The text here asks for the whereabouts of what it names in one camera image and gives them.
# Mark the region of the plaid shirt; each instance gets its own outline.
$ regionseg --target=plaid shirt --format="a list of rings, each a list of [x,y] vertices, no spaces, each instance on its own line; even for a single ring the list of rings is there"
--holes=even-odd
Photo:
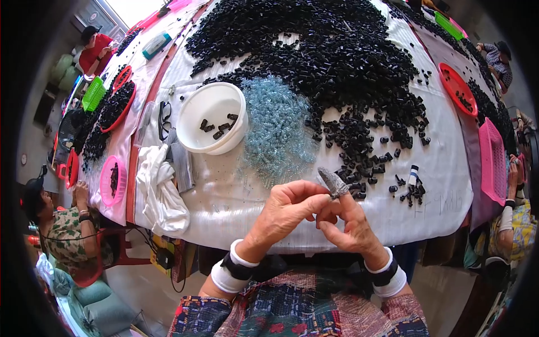
[[[500,51],[498,50],[498,47],[490,43],[483,43],[483,47],[487,52],[487,63],[494,67],[500,76],[500,80],[503,82],[506,88],[509,88],[511,82],[513,81],[511,67],[508,64],[504,64],[502,61],[500,61]]]
[[[264,283],[250,282],[232,304],[185,296],[168,337],[179,336],[428,336],[414,295],[378,309],[335,270],[289,271]]]

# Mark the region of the power adapter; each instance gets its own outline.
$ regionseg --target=power adapter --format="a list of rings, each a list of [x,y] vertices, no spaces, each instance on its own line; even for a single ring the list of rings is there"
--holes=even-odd
[[[171,269],[174,266],[174,254],[166,248],[158,248],[155,254],[155,262],[165,270]]]

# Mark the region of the red chair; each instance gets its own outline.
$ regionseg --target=red chair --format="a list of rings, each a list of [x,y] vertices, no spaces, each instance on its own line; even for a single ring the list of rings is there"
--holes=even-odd
[[[129,228],[118,228],[118,229],[116,228],[103,229],[102,228],[99,230],[98,234],[96,235],[98,246],[101,246],[101,241],[103,240],[104,236],[108,236],[108,235],[119,236],[120,256],[113,265],[108,266],[108,267],[103,267],[103,260],[101,258],[101,254],[98,254],[97,256],[98,261],[94,268],[86,268],[86,269],[77,270],[75,273],[71,275],[76,285],[78,285],[79,287],[90,286],[101,276],[101,274],[103,274],[104,269],[112,268],[114,266],[151,264],[150,259],[135,259],[135,258],[130,258],[127,256],[126,249],[131,248],[131,242],[126,241],[126,230],[129,230]]]

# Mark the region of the red shirt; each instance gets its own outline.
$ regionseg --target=red shirt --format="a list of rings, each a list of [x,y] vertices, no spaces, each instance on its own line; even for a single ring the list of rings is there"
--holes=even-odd
[[[84,49],[79,58],[79,64],[82,70],[84,70],[84,74],[88,72],[90,67],[94,64],[95,60],[97,60],[99,53],[103,48],[108,46],[109,43],[112,42],[112,39],[106,36],[105,34],[97,34],[95,36],[95,45],[93,48],[90,49]],[[95,69],[94,74],[100,75],[103,69],[107,66],[108,62],[110,61],[110,58],[112,57],[112,52],[107,52],[105,56],[99,61],[98,67]]]

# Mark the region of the green basket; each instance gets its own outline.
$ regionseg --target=green basket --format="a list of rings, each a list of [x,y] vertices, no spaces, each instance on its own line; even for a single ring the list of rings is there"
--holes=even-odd
[[[88,91],[82,97],[82,108],[84,111],[94,111],[103,96],[105,96],[106,91],[103,80],[99,76],[96,76],[92,84],[90,84]]]
[[[455,27],[445,16],[440,14],[439,12],[434,12],[434,16],[436,16],[436,22],[442,26],[443,29],[445,29],[452,37],[457,39],[457,41],[463,39],[464,34]]]

